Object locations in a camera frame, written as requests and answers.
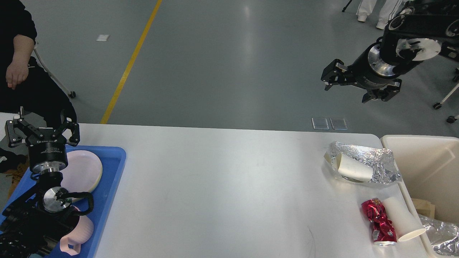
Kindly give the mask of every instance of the white paper cup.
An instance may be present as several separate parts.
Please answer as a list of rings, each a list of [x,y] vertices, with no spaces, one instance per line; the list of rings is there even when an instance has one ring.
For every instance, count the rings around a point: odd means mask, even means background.
[[[408,211],[405,203],[390,197],[383,200],[382,205],[392,221],[398,241],[407,241],[425,232],[424,226]]]
[[[373,168],[343,153],[336,156],[334,166],[339,174],[362,182],[369,182],[373,177]]]

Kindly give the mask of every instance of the yellow floor line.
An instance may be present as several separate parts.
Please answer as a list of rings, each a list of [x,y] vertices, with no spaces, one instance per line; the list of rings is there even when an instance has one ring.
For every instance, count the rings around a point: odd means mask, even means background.
[[[121,91],[123,90],[124,84],[126,83],[129,73],[131,72],[132,66],[134,65],[135,59],[137,58],[137,55],[139,54],[140,49],[142,48],[143,42],[145,41],[145,37],[148,34],[148,31],[150,30],[151,24],[153,23],[153,20],[155,19],[156,13],[158,12],[161,2],[162,0],[158,0],[158,2],[156,2],[155,9],[153,9],[153,12],[150,15],[150,19],[148,19],[148,22],[145,25],[145,29],[142,33],[142,36],[139,39],[139,42],[137,42],[137,46],[134,49],[134,53],[132,53],[128,66],[124,70],[123,76],[121,77],[121,80],[118,83],[118,87],[116,87],[115,93],[113,94],[113,97],[110,100],[110,103],[108,104],[107,109],[105,110],[104,116],[102,117],[101,123],[103,124],[106,124],[108,122],[108,119],[110,118],[110,115],[112,114],[112,111],[116,105],[116,101],[118,100],[118,97],[121,94]]]

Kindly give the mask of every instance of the caster wheel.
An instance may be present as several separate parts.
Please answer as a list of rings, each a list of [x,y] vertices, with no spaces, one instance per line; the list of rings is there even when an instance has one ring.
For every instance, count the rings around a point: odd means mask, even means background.
[[[448,119],[446,119],[446,122],[448,123],[454,123],[456,122],[457,119],[455,119],[453,116],[449,116]]]
[[[442,105],[437,102],[437,103],[433,104],[433,108],[440,109],[440,108],[442,108]]]

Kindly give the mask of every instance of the robotic arm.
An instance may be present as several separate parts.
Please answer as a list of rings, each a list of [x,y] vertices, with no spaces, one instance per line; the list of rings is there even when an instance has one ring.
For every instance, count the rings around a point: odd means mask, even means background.
[[[384,35],[350,66],[335,59],[323,71],[325,90],[333,85],[365,89],[362,103],[388,101],[400,92],[398,77],[436,55],[459,61],[459,0],[413,0],[389,21]]]
[[[69,193],[61,187],[60,170],[67,165],[65,145],[79,143],[79,126],[65,121],[58,129],[35,128],[20,117],[6,122],[9,146],[25,144],[28,147],[31,179],[36,184],[14,200],[3,211],[6,219],[1,223],[0,258],[27,258],[37,253],[50,254],[59,240],[78,224],[79,217],[90,213],[94,200],[88,192]],[[23,139],[15,129],[26,135]],[[67,140],[62,133],[70,129]],[[72,204],[73,198],[86,198],[88,209],[79,211]]]

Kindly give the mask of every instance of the crumpled aluminum foil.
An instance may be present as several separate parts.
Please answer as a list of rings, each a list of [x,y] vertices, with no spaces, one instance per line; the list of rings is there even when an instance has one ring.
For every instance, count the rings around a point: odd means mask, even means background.
[[[459,226],[419,214],[433,250],[441,255],[459,256]]]
[[[356,179],[347,178],[338,173],[333,166],[336,156],[342,152],[343,154],[360,161],[361,163],[373,168],[373,176],[369,182],[362,182]],[[338,141],[332,142],[328,147],[327,153],[330,157],[333,174],[336,179],[342,179],[347,182],[359,183],[369,186],[381,186],[393,184],[401,180],[401,175],[395,166],[394,155],[389,149],[375,149],[365,146],[357,146],[341,143]]]

